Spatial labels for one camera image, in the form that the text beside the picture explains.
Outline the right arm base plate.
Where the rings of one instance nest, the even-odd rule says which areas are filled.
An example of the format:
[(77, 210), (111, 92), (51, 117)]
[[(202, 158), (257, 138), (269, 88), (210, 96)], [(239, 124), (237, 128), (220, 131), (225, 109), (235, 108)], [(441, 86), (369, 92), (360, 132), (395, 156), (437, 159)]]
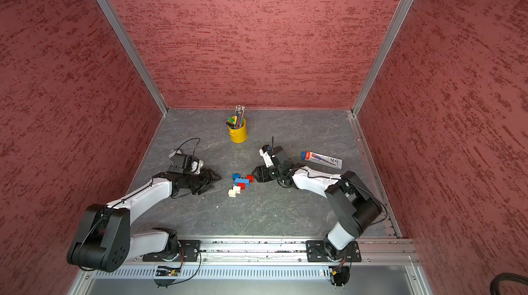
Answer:
[(360, 263), (362, 261), (357, 241), (351, 241), (341, 250), (336, 249), (329, 241), (306, 241), (308, 262)]

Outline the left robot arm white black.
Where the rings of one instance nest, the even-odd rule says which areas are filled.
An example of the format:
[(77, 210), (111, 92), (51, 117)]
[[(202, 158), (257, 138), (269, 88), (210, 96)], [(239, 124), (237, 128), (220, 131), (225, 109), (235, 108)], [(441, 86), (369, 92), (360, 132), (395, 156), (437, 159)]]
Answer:
[(92, 204), (84, 212), (67, 253), (67, 263), (82, 270), (113, 272), (126, 260), (154, 254), (163, 261), (182, 259), (177, 232), (155, 228), (131, 234), (133, 222), (154, 205), (174, 197), (181, 189), (200, 195), (221, 180), (209, 168), (198, 174), (158, 173), (144, 186), (108, 204)]

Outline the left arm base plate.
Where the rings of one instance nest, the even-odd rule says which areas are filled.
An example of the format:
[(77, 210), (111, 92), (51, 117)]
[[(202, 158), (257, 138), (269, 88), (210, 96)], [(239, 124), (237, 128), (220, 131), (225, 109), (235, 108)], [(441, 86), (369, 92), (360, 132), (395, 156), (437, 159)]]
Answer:
[(180, 251), (179, 254), (171, 261), (162, 259), (159, 253), (151, 253), (142, 256), (143, 262), (156, 262), (156, 263), (168, 263), (176, 264), (183, 262), (197, 262), (199, 256), (199, 250), (201, 247), (201, 241), (197, 239), (180, 239)]

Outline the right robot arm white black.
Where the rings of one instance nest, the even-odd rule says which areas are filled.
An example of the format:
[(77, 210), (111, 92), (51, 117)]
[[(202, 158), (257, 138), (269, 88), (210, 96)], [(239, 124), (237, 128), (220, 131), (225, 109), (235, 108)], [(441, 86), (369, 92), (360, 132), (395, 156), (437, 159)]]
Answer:
[(283, 188), (307, 190), (328, 200), (337, 218), (323, 241), (325, 255), (332, 261), (342, 260), (347, 246), (384, 211), (382, 202), (351, 171), (329, 174), (285, 162), (280, 166), (258, 166), (252, 176), (259, 183), (276, 181)]

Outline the blue lego plate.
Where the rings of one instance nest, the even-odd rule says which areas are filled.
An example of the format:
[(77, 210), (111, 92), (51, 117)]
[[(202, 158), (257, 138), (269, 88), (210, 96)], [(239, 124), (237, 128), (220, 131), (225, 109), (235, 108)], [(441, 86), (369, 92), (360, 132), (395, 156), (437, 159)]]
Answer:
[(235, 173), (232, 175), (232, 179), (233, 179), (233, 182), (235, 183), (235, 185), (237, 183), (245, 183), (246, 185), (247, 184), (250, 184), (250, 182), (246, 179), (246, 177), (242, 177), (240, 174), (238, 173)]

